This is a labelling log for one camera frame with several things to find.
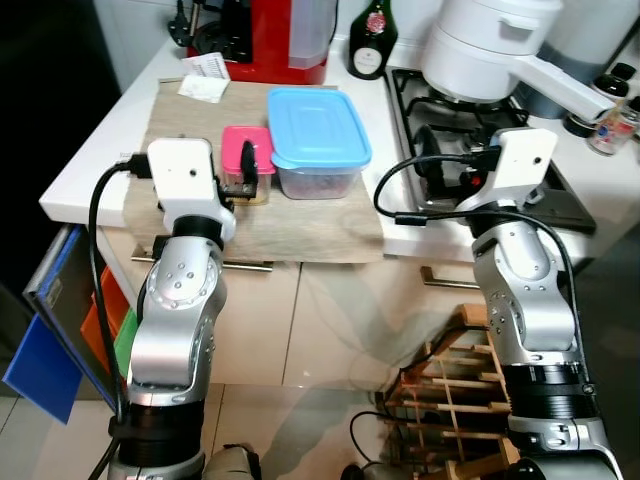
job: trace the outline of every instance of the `red coffee machine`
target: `red coffee machine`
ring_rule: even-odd
[[[336,0],[224,0],[216,8],[196,0],[191,20],[182,14],[180,23],[178,2],[178,16],[169,24],[169,32],[178,45],[188,46],[189,56],[221,52],[232,80],[321,84],[336,4]],[[201,8],[219,11],[220,20],[194,28]]]

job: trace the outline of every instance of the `white appliance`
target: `white appliance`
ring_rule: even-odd
[[[614,104],[536,57],[562,6],[561,0],[447,0],[427,40],[425,79],[473,103],[502,100],[523,81],[596,121]]]

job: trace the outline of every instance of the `wooden cutting board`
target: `wooden cutting board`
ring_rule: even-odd
[[[222,101],[210,104],[177,94],[180,80],[161,81],[142,151],[160,137],[205,138],[221,172],[222,130],[229,125],[267,126],[267,93],[275,87],[231,82]],[[131,179],[124,218],[145,251],[168,232],[151,180]],[[269,203],[236,207],[237,231],[225,259],[245,262],[296,261],[369,263],[382,259],[382,229],[362,179],[337,200],[291,200],[272,182]]]

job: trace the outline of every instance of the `dark green bottle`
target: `dark green bottle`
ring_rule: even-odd
[[[373,0],[351,24],[347,70],[364,80],[379,78],[397,39],[391,0]]]

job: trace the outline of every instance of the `white countertop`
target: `white countertop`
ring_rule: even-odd
[[[400,160],[396,130],[384,80],[363,81],[350,76],[340,53],[343,46],[344,42],[334,41],[325,83],[337,85],[347,93],[362,118],[373,150],[363,180],[369,195],[373,196],[382,175]],[[40,198],[40,204],[52,220],[87,223],[95,183],[107,168],[127,159],[140,148],[157,92],[157,81],[183,75],[181,55],[182,49],[168,40],[49,186]],[[415,52],[394,53],[390,63],[411,66],[406,64],[410,63],[409,58],[415,58]],[[640,221],[637,143],[629,142],[619,154],[607,158],[589,150],[584,140],[566,133],[558,120],[532,117],[529,123],[560,135],[553,159],[598,223],[597,233],[592,238],[561,232],[571,256],[574,259],[599,256]],[[128,183],[126,175],[118,175],[109,182],[100,202],[99,225],[126,227],[123,207]],[[408,196],[398,175],[387,186],[381,201],[390,210],[407,210]],[[433,222],[426,228],[397,226],[385,217],[380,217],[380,221],[386,254],[472,260],[469,246],[473,238],[469,229],[453,221]]]

